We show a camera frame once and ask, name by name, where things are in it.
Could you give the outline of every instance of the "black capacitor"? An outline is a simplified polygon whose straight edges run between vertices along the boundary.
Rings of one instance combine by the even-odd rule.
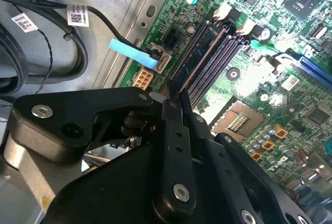
[[[308,154],[302,148],[299,148],[297,150],[297,153],[299,154],[301,159],[303,159],[303,160],[308,160],[309,159]]]
[[[307,166],[305,161],[300,157],[300,155],[297,152],[293,153],[293,158],[301,167]]]

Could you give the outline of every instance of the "metal screw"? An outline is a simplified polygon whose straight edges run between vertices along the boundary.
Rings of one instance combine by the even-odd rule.
[[[247,210],[245,210],[245,209],[242,210],[241,216],[246,224],[256,224],[256,220],[255,220],[254,216]]]
[[[179,201],[188,202],[190,199],[190,194],[188,189],[182,184],[174,185],[173,193]]]
[[[143,95],[143,94],[139,94],[139,97],[141,98],[141,99],[144,99],[144,100],[147,100],[147,97],[145,96],[145,95]]]
[[[199,121],[199,122],[204,122],[204,119],[201,117],[201,116],[197,116],[196,119]]]
[[[306,219],[304,219],[302,216],[298,216],[298,219],[299,221],[302,223],[302,224],[308,224],[308,222],[306,221]]]
[[[225,140],[229,143],[232,143],[232,140],[228,136],[224,136]]]
[[[53,110],[49,106],[36,105],[31,109],[33,116],[41,119],[47,119],[53,116]]]

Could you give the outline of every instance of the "ram slot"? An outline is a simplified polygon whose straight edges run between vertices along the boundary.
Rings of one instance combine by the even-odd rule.
[[[195,79],[198,83],[194,87],[189,88],[189,97],[193,106],[199,103],[243,45],[250,43],[249,40],[239,36],[236,36],[232,40],[225,40],[224,42],[226,44],[222,45],[221,50],[215,54],[217,59],[214,59],[214,62],[211,59],[211,62],[204,68],[203,73]]]
[[[197,45],[197,42],[200,40],[200,38],[202,37],[202,35],[206,31],[206,28],[208,28],[209,25],[211,25],[211,22],[205,21],[201,25],[201,27],[199,28],[199,30],[196,32],[194,38],[191,40],[190,44],[188,45],[188,48],[186,48],[186,51],[184,52],[183,56],[179,60],[177,66],[173,69],[173,73],[172,73],[171,79],[174,79],[174,77],[176,76],[176,74],[182,68],[183,64],[187,61],[187,59],[188,59],[189,55],[191,54],[192,50]]]
[[[219,48],[214,53],[214,55],[211,57],[211,59],[209,59],[207,64],[202,65],[203,70],[200,72],[200,74],[195,79],[192,80],[192,83],[187,88],[189,96],[191,94],[195,93],[195,90],[197,89],[197,86],[202,84],[201,79],[206,75],[207,72],[209,72],[211,70],[211,66],[218,62],[217,60],[219,58],[219,54],[225,49],[225,47],[227,46],[230,38],[231,38],[231,36],[227,36],[226,39],[220,44]]]

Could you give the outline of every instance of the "white sticker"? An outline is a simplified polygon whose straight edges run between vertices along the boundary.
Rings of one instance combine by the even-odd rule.
[[[85,5],[67,6],[68,25],[89,27],[88,7]]]
[[[293,87],[296,86],[297,83],[299,83],[299,79],[296,78],[294,75],[290,75],[287,80],[285,80],[284,83],[282,83],[281,87],[286,89],[287,91],[290,91],[293,89]]]
[[[36,31],[38,29],[38,27],[31,21],[31,19],[25,13],[13,17],[12,21],[16,23],[25,33],[30,31]]]

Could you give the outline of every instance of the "black cable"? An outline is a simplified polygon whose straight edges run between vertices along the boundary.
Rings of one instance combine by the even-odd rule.
[[[47,1],[47,0],[3,0],[3,1],[21,5],[25,8],[27,8],[27,6],[41,7],[41,8],[46,8],[46,9],[66,9],[67,8],[66,4],[56,3],[56,2]],[[114,25],[112,25],[112,23],[99,10],[97,10],[91,6],[88,6],[87,8],[88,8],[88,11],[90,11],[93,14],[95,14],[96,16],[98,16],[107,25],[107,27],[110,29],[110,31],[112,31],[112,33],[115,35],[115,37],[120,42],[125,43],[139,51],[145,52],[142,49],[138,48],[133,43],[129,42],[123,36],[121,36],[121,34],[116,30]]]
[[[10,2],[10,3],[14,3],[16,5],[22,6],[26,9],[29,9],[29,10],[43,16],[44,18],[48,19],[49,21],[54,23],[56,26],[61,28],[65,32],[65,36],[69,37],[75,43],[75,45],[77,47],[77,60],[76,60],[75,66],[72,68],[72,70],[66,74],[52,73],[46,81],[47,84],[60,83],[63,81],[73,80],[73,79],[78,78],[85,72],[85,70],[88,66],[88,55],[87,55],[86,48],[85,48],[82,40],[76,33],[75,29],[71,26],[68,26],[67,21],[60,14],[58,14],[53,9],[40,8],[40,7],[36,7],[33,5],[22,4],[20,2],[18,2],[18,3]],[[26,80],[26,83],[42,84],[44,81],[44,78],[45,78],[45,75],[29,75]],[[11,82],[15,81],[15,80],[17,80],[17,77],[0,78],[0,95],[4,95],[3,87],[5,85],[10,85]]]
[[[27,67],[27,60],[20,45],[2,24],[0,24],[0,48],[12,62],[17,74],[16,77],[0,78],[0,95],[8,96],[22,88],[27,81],[29,68]]]
[[[43,81],[41,82],[41,85],[40,85],[39,89],[37,90],[36,94],[39,94],[41,92],[41,90],[44,88],[44,85],[46,84],[46,80],[50,76],[52,68],[53,68],[53,52],[52,52],[51,43],[50,43],[49,39],[47,38],[47,36],[45,35],[45,33],[43,31],[41,31],[39,29],[38,29],[38,31],[39,31],[39,33],[42,34],[42,36],[44,37],[44,39],[47,43],[47,47],[48,47],[49,52],[50,52],[50,66],[49,66],[47,74],[45,75]]]

